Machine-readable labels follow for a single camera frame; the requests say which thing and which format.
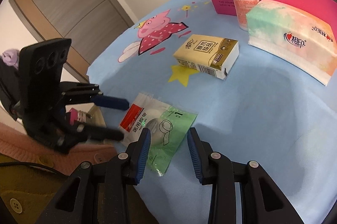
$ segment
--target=purple cloth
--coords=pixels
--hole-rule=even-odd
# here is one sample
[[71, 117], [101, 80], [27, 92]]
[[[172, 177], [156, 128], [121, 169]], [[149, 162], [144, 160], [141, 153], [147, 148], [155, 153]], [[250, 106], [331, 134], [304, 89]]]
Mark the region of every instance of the purple cloth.
[[8, 49], [2, 53], [2, 60], [7, 66], [19, 68], [19, 53], [18, 49]]

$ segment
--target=door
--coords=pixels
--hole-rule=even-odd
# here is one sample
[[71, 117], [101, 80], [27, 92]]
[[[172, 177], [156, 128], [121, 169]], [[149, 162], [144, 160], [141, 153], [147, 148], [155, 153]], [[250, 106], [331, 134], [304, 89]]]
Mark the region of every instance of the door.
[[67, 63], [83, 79], [89, 65], [131, 26], [110, 0], [14, 0], [44, 39], [71, 38]]

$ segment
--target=bed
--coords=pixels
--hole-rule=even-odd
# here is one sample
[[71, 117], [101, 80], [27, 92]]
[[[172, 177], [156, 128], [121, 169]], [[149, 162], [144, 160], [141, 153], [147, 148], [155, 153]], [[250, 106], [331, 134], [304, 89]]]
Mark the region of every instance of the bed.
[[[161, 28], [167, 18], [168, 26]], [[158, 32], [153, 36], [149, 29]], [[178, 64], [172, 55], [191, 34], [239, 41], [240, 55], [225, 81], [197, 73], [169, 82]], [[132, 102], [139, 92], [149, 93], [198, 113], [193, 126], [200, 139], [232, 161], [258, 161], [306, 224], [321, 223], [337, 197], [335, 74], [325, 87], [249, 46], [237, 18], [218, 15], [210, 0], [169, 1], [125, 31], [88, 70], [105, 95]], [[111, 109], [102, 113], [113, 127], [125, 115]], [[186, 139], [167, 172], [158, 176], [146, 169], [136, 189], [160, 224], [207, 223], [211, 186], [196, 179]]]

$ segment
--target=pocket tissue pack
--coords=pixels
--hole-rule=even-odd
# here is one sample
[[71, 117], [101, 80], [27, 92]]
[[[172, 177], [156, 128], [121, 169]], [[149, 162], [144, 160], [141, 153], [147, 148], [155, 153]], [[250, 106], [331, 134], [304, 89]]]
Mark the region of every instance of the pocket tissue pack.
[[239, 56], [239, 43], [229, 38], [191, 35], [173, 56], [182, 66], [225, 79]]
[[260, 1], [249, 13], [249, 44], [278, 56], [327, 85], [337, 67], [329, 24], [293, 6]]

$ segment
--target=yellow star print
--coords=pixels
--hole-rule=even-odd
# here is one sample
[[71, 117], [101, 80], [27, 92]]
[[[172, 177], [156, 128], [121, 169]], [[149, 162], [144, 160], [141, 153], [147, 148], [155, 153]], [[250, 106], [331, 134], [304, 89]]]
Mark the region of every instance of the yellow star print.
[[184, 5], [181, 9], [185, 10], [185, 11], [188, 11], [188, 10], [191, 9], [191, 6], [190, 5]]
[[199, 73], [198, 70], [194, 70], [192, 68], [187, 68], [180, 65], [172, 65], [171, 69], [172, 69], [172, 76], [170, 77], [168, 82], [179, 80], [179, 82], [185, 87], [187, 87], [188, 85], [189, 76]]

